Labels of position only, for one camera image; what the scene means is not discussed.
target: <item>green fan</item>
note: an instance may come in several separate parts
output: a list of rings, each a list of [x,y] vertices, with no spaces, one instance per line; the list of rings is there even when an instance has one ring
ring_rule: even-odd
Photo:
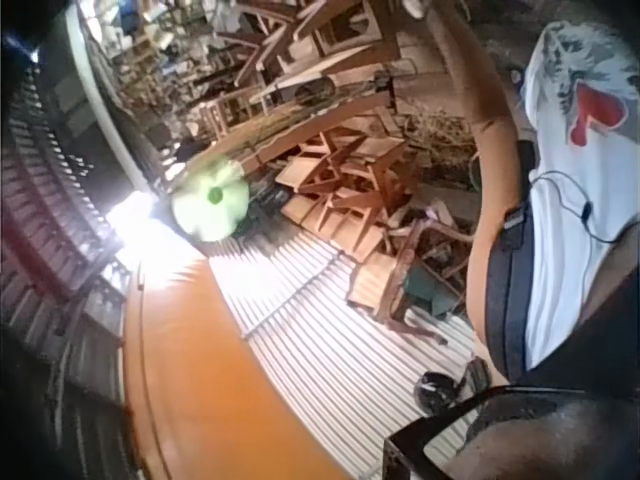
[[[215,242],[231,235],[249,208],[242,166],[232,160],[187,179],[171,199],[178,225],[192,238]]]

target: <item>corrugated metal sheet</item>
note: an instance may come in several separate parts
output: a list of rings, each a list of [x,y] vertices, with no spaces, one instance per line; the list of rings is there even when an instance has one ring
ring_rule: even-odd
[[[427,370],[459,378],[473,336],[464,321],[431,325],[447,347],[400,336],[345,302],[355,263],[288,226],[276,244],[217,246],[211,267],[253,352],[291,409],[354,478],[379,478],[385,437],[419,416]],[[409,312],[420,322],[419,312]],[[449,456],[463,432],[432,446]]]

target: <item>glasses frame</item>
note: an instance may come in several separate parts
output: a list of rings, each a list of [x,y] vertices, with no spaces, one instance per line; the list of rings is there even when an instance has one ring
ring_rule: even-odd
[[[421,417],[401,430],[387,437],[384,441],[382,459],[383,480],[409,480],[411,473],[422,480],[454,480],[444,473],[429,457],[424,448],[440,435],[456,420],[462,418],[482,403],[497,397],[510,395],[563,395],[576,398],[601,399],[606,401],[622,401],[640,405],[638,398],[616,398],[603,396],[585,390],[564,388],[525,387],[507,385],[493,387],[481,392],[464,402],[454,405],[445,412],[430,417]]]

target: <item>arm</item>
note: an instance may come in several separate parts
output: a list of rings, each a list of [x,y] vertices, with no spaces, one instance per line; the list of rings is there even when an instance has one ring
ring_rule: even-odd
[[[469,259],[467,311],[478,336],[486,343],[484,309],[489,253],[505,213],[521,201],[517,130],[498,72],[469,26],[455,12],[453,0],[427,3],[425,21],[444,57],[480,156],[482,208]]]

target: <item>red patch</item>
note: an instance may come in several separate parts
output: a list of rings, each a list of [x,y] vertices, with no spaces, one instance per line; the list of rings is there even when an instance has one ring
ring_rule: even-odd
[[[620,126],[625,119],[625,106],[618,97],[595,90],[585,83],[578,82],[576,101],[578,118],[570,135],[571,141],[579,147],[587,144],[587,129],[592,121],[610,130]]]

